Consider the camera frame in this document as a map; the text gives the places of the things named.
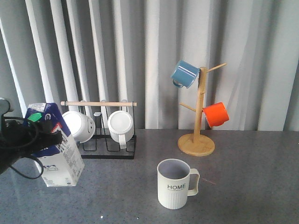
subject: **white mug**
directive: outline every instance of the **white mug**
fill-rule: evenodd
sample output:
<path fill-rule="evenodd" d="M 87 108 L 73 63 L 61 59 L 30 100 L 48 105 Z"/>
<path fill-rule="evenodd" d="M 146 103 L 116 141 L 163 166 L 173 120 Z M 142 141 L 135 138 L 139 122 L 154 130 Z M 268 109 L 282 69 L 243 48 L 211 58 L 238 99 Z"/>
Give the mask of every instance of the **white mug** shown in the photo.
<path fill-rule="evenodd" d="M 188 196 L 198 193 L 200 175 L 197 169 L 190 168 L 184 161 L 167 159 L 157 166 L 158 200 L 168 209 L 182 208 Z M 190 175 L 196 175 L 196 185 L 189 190 Z"/>
<path fill-rule="evenodd" d="M 94 135 L 96 127 L 91 117 L 77 111 L 65 112 L 62 117 L 75 141 L 84 143 Z"/>
<path fill-rule="evenodd" d="M 127 148 L 134 134 L 133 118 L 125 111 L 115 111 L 108 118 L 108 127 L 111 138 L 119 142 L 121 148 Z"/>

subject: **green cap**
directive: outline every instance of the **green cap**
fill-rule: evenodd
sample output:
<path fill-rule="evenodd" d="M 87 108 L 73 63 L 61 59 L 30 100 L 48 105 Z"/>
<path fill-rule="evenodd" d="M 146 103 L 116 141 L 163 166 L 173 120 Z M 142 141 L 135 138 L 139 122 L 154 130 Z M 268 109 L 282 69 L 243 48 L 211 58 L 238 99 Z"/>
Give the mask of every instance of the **green cap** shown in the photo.
<path fill-rule="evenodd" d="M 33 122 L 37 122 L 42 118 L 42 113 L 33 113 L 28 117 L 28 120 Z"/>

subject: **mug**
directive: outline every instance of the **mug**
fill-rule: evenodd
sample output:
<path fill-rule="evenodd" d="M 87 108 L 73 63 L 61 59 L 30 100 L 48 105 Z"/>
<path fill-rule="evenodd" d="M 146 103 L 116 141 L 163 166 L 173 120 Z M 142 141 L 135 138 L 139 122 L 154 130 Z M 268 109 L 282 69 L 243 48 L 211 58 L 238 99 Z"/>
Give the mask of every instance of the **mug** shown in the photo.
<path fill-rule="evenodd" d="M 210 127 L 223 125 L 229 120 L 228 112 L 222 102 L 210 105 L 202 109 Z"/>
<path fill-rule="evenodd" d="M 119 142 L 121 148 L 127 148 L 134 134 L 133 118 L 125 111 L 115 111 L 108 118 L 108 127 L 111 138 Z"/>
<path fill-rule="evenodd" d="M 197 169 L 177 159 L 161 161 L 157 166 L 158 173 L 158 200 L 168 209 L 182 208 L 188 196 L 198 193 L 200 175 Z M 190 175 L 196 175 L 194 189 L 189 189 Z"/>
<path fill-rule="evenodd" d="M 75 141 L 87 142 L 95 132 L 93 119 L 78 111 L 68 111 L 62 115 Z"/>
<path fill-rule="evenodd" d="M 183 86 L 185 86 L 188 89 L 198 76 L 199 72 L 199 68 L 196 68 L 193 65 L 180 60 L 177 63 L 177 66 L 173 74 L 171 75 L 171 78 L 173 79 L 173 84 L 176 87 L 182 88 Z"/>

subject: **black wire rack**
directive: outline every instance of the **black wire rack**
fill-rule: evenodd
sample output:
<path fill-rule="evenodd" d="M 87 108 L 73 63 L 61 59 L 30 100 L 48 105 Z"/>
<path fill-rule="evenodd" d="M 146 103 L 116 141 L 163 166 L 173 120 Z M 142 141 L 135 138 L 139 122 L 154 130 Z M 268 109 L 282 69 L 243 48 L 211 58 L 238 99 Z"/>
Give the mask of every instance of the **black wire rack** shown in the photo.
<path fill-rule="evenodd" d="M 136 132 L 135 132 L 135 113 L 134 106 L 120 106 L 119 110 L 128 112 L 128 107 L 132 107 L 134 134 L 127 141 L 127 148 L 121 149 L 120 144 L 111 138 L 109 129 L 104 125 L 103 112 L 106 113 L 108 119 L 107 106 L 100 106 L 100 112 L 95 112 L 95 134 L 85 143 L 78 143 L 78 149 L 83 159 L 128 159 L 132 160 L 135 156 L 136 149 Z M 81 113 L 86 114 L 84 107 L 79 107 Z"/>

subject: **curtain fold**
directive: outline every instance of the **curtain fold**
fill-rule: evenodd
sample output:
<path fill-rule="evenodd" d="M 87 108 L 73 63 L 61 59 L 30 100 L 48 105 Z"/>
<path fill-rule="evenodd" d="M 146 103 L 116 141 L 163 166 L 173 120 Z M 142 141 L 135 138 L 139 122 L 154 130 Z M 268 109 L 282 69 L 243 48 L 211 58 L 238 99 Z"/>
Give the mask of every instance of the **curtain fold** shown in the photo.
<path fill-rule="evenodd" d="M 136 128 L 193 129 L 179 103 L 196 107 L 197 81 L 174 86 L 177 62 L 227 63 L 207 75 L 204 106 L 223 102 L 230 117 L 213 129 L 299 131 L 298 11 L 295 0 L 0 1 L 0 97 L 18 116 L 35 102 L 135 101 Z"/>

